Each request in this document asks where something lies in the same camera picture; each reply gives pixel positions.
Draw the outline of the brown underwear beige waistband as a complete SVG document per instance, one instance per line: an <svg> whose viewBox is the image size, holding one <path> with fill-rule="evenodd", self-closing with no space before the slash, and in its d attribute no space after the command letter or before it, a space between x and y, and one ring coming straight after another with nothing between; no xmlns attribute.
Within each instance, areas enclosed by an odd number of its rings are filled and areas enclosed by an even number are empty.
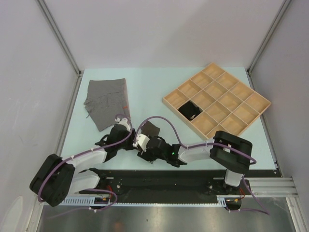
<svg viewBox="0 0 309 232"><path fill-rule="evenodd" d="M159 135L160 128L155 126L150 121L146 121L141 127L141 133L146 136L155 137Z"/></svg>

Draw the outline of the grey striped underwear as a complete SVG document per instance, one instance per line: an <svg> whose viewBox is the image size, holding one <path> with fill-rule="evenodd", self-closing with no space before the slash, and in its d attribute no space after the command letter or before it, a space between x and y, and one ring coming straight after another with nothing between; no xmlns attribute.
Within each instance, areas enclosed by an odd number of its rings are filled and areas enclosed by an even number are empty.
<svg viewBox="0 0 309 232"><path fill-rule="evenodd" d="M98 131L115 122L115 116L130 117L126 80L90 80L84 107Z"/></svg>

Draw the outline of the black underwear beige waistband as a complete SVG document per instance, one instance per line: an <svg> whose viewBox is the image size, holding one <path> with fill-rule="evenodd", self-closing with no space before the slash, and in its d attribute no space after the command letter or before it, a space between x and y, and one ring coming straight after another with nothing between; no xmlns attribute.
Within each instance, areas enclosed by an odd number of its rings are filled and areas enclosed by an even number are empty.
<svg viewBox="0 0 309 232"><path fill-rule="evenodd" d="M192 121L202 113L201 109L192 101L186 102L178 109L178 111L189 121Z"/></svg>

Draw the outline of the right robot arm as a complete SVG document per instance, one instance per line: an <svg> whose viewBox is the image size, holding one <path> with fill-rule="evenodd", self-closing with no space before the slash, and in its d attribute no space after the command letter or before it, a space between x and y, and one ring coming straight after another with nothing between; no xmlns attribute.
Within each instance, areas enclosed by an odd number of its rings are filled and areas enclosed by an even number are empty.
<svg viewBox="0 0 309 232"><path fill-rule="evenodd" d="M139 134L133 146L138 149L138 156L142 159L148 162L161 159L177 168L201 160L216 161L226 168L226 173L222 186L214 189L225 194L234 194L239 190L250 166L257 163L251 155L251 142L222 130L217 131L213 138L192 145L170 145L159 136Z"/></svg>

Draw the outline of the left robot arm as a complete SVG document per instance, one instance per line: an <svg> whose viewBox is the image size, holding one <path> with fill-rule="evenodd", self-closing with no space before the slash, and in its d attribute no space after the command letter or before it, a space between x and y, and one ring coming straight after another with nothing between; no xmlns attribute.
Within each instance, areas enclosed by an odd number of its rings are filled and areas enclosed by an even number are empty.
<svg viewBox="0 0 309 232"><path fill-rule="evenodd" d="M97 148L66 159L49 155L30 182L29 189L37 194L40 202L52 207L79 191L92 189L102 193L107 182L94 166L111 160L121 149L132 150L135 134L135 129L130 126L115 124L110 133L96 143Z"/></svg>

